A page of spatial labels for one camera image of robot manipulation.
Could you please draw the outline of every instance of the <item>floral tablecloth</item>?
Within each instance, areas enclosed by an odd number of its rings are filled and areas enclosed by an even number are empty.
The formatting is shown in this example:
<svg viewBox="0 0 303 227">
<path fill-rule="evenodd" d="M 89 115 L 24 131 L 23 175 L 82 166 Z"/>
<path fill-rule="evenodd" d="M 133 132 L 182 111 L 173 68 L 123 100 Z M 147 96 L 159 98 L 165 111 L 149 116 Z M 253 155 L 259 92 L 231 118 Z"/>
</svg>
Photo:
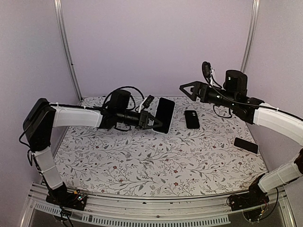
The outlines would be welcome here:
<svg viewBox="0 0 303 227">
<path fill-rule="evenodd" d="M 103 99 L 89 97 L 82 104 L 101 106 Z M 244 122 L 216 116 L 210 104 L 169 99 L 176 109 L 168 135 L 70 127 L 55 156 L 67 186 L 138 196 L 210 195 L 246 190 L 267 171 L 259 153 L 233 146 L 235 137 L 253 141 Z M 155 98 L 150 113 L 155 113 L 157 102 Z M 216 108 L 227 116 L 225 108 Z M 197 111 L 200 129 L 186 128 L 185 110 Z"/>
</svg>

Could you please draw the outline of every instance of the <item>smartphone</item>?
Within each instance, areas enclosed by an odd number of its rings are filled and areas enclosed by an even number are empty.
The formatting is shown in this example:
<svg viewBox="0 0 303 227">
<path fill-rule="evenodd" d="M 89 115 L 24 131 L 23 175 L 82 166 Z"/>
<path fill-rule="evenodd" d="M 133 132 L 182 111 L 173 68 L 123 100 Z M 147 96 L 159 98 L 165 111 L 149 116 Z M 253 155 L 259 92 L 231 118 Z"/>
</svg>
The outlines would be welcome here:
<svg viewBox="0 0 303 227">
<path fill-rule="evenodd" d="M 236 137 L 233 144 L 235 147 L 242 148 L 242 149 L 250 151 L 254 154 L 258 153 L 258 145 L 255 143 L 251 143 L 251 142 L 248 142 L 246 140 L 242 140 L 242 139 Z"/>
<path fill-rule="evenodd" d="M 197 112 L 195 110 L 184 111 L 186 127 L 188 129 L 199 129 L 200 123 Z"/>
<path fill-rule="evenodd" d="M 175 102 L 166 98 L 160 98 L 156 110 L 155 118 L 162 122 L 161 127 L 153 128 L 152 130 L 162 134 L 168 134 L 169 128 L 174 115 Z"/>
</svg>

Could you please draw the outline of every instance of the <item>phone case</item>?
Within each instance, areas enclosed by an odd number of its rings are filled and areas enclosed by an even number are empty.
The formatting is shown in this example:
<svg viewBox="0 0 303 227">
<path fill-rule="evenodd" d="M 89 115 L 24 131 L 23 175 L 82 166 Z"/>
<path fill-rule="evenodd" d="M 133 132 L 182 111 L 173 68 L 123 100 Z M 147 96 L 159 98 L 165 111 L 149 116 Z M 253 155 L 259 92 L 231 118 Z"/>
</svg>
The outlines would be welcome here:
<svg viewBox="0 0 303 227">
<path fill-rule="evenodd" d="M 198 114 L 195 110 L 184 111 L 186 127 L 188 129 L 199 129 L 200 123 L 198 119 Z"/>
</svg>

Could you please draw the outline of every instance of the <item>aluminum frame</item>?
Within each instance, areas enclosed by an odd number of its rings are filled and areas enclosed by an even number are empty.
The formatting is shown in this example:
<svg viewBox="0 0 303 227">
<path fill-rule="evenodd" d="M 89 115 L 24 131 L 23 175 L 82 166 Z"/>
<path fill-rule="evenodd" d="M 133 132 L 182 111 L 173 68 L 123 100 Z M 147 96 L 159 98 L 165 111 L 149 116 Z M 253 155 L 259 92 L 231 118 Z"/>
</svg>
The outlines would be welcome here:
<svg viewBox="0 0 303 227">
<path fill-rule="evenodd" d="M 60 208 L 45 202 L 47 193 L 48 191 L 45 186 L 35 183 L 32 185 L 24 206 L 24 215 L 20 223 L 21 227 L 29 226 L 34 209 L 59 216 Z M 112 222 L 137 223 L 138 226 L 143 226 L 144 223 L 146 223 L 147 226 L 148 223 L 149 226 L 151 226 L 151 223 L 155 224 L 155 226 L 166 223 L 167 226 L 170 227 L 178 226 L 177 224 L 174 225 L 174 223 L 197 223 L 199 221 L 202 222 L 203 220 L 221 218 L 225 218 L 225 223 L 223 224 L 228 224 L 228 215 L 260 207 L 256 206 L 245 210 L 231 211 L 231 208 L 226 205 L 226 199 L 229 195 L 230 194 L 196 196 L 191 198 L 174 197 L 168 199 L 164 197 L 139 196 L 134 199 L 125 195 L 96 192 L 94 194 L 88 194 L 87 205 L 84 211 L 66 210 L 72 211 L 72 220 L 94 225 L 99 225 L 97 220 L 103 219 Z M 272 190 L 268 195 L 270 204 L 275 203 L 276 191 Z M 293 213 L 283 187 L 279 188 L 279 207 L 282 211 L 281 213 L 285 226 L 296 227 Z"/>
<path fill-rule="evenodd" d="M 253 41 L 256 26 L 257 26 L 259 6 L 260 6 L 260 0 L 254 0 L 253 4 L 252 4 L 252 10 L 251 10 L 250 28 L 249 28 L 249 32 L 248 32 L 248 36 L 247 36 L 245 52 L 244 52 L 241 69 L 240 69 L 240 71 L 243 73 L 245 73 L 245 71 L 246 71 L 248 60 L 250 57 L 252 41 Z"/>
<path fill-rule="evenodd" d="M 60 35 L 61 35 L 61 40 L 62 40 L 63 47 L 64 47 L 64 53 L 65 53 L 68 67 L 69 67 L 70 75 L 71 75 L 71 81 L 72 81 L 73 87 L 75 89 L 77 98 L 79 101 L 81 101 L 83 99 L 83 97 L 82 97 L 80 86 L 79 86 L 79 83 L 78 83 L 78 80 L 76 77 L 75 68 L 72 63 L 71 52 L 70 52 L 70 48 L 68 45 L 67 34 L 66 34 L 65 24 L 64 24 L 64 19 L 63 19 L 61 0 L 54 0 L 54 4 L 55 4 L 55 11 L 56 11 L 58 27 L 59 27 L 59 31 L 60 31 Z"/>
</svg>

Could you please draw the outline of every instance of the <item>purple wall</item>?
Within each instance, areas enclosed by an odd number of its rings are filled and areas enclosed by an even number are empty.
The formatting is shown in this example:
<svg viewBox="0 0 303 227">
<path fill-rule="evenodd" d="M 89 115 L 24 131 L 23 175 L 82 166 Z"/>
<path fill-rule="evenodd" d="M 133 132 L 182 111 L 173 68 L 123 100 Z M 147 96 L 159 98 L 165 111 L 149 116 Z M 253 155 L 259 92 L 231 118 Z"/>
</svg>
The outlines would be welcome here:
<svg viewBox="0 0 303 227">
<path fill-rule="evenodd" d="M 203 80 L 203 61 L 224 78 L 226 69 L 240 69 L 252 2 L 62 1 L 83 96 L 125 85 L 146 95 L 182 95 L 181 84 Z"/>
<path fill-rule="evenodd" d="M 303 1 L 261 1 L 249 65 L 249 96 L 303 116 Z M 295 157 L 292 140 L 251 126 L 269 170 Z M 296 223 L 303 223 L 303 178 L 285 187 Z"/>
<path fill-rule="evenodd" d="M 36 100 L 77 102 L 53 1 L 0 2 L 0 226 L 17 226 L 25 198 L 40 177 L 18 142 Z"/>
</svg>

